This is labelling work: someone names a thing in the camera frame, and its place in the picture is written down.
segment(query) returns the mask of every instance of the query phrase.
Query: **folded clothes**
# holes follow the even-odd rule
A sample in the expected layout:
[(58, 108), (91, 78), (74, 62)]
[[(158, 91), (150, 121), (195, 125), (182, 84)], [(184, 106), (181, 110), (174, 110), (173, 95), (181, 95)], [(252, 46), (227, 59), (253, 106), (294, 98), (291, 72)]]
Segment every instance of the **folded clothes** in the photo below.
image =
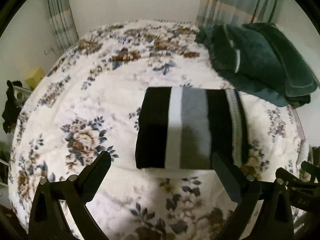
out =
[(212, 169), (213, 152), (241, 166), (248, 159), (247, 125), (236, 90), (150, 87), (139, 116), (136, 166)]

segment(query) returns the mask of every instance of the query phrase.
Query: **gray fabric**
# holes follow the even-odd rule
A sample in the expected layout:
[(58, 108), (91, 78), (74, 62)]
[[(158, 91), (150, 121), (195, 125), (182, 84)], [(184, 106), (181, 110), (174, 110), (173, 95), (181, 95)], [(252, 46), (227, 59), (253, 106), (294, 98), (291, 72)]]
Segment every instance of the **gray fabric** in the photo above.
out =
[(220, 24), (240, 26), (271, 22), (279, 0), (201, 0), (197, 23), (204, 27)]
[(53, 34), (60, 49), (66, 51), (79, 39), (69, 0), (48, 0), (48, 6)]
[(181, 105), (180, 168), (210, 170), (211, 133), (206, 90), (184, 87)]

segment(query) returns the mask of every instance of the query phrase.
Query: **white stripe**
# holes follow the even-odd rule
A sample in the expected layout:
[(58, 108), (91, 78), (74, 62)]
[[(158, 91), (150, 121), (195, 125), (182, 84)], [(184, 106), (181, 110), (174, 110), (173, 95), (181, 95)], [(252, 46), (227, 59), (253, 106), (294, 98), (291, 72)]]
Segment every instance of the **white stripe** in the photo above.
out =
[(169, 103), (167, 146), (164, 164), (166, 169), (180, 169), (182, 132), (181, 99), (182, 87), (172, 87)]
[(235, 73), (237, 73), (239, 71), (239, 68), (240, 68), (240, 50), (236, 49), (236, 53), (237, 53), (237, 66), (236, 66)]

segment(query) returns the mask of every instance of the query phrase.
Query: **floral bedspread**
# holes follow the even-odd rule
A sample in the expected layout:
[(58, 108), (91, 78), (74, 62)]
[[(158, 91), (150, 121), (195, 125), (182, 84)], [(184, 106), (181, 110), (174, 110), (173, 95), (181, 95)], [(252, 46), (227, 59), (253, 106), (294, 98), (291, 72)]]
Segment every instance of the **floral bedspread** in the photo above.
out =
[[(134, 157), (147, 87), (231, 87), (211, 68), (205, 47), (194, 42), (196, 32), (188, 23), (161, 21), (103, 26), (61, 56), (26, 102), (14, 134), (9, 194), (26, 230), (40, 179), (79, 174), (106, 150), (112, 165), (87, 207), (111, 240), (214, 239), (236, 208), (216, 173), (137, 170)], [(291, 108), (240, 95), (251, 145), (242, 171), (265, 181), (274, 181), (279, 167), (298, 176), (300, 138)]]

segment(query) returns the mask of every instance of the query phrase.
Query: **striped curtain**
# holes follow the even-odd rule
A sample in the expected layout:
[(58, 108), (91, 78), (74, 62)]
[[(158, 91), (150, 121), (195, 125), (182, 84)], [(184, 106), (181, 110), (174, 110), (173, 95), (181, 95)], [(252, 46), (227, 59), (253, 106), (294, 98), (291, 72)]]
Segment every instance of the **striped curtain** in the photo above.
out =
[(201, 0), (197, 24), (210, 27), (272, 22), (278, 3), (279, 0)]
[(50, 24), (61, 50), (66, 51), (78, 39), (69, 0), (48, 0)]

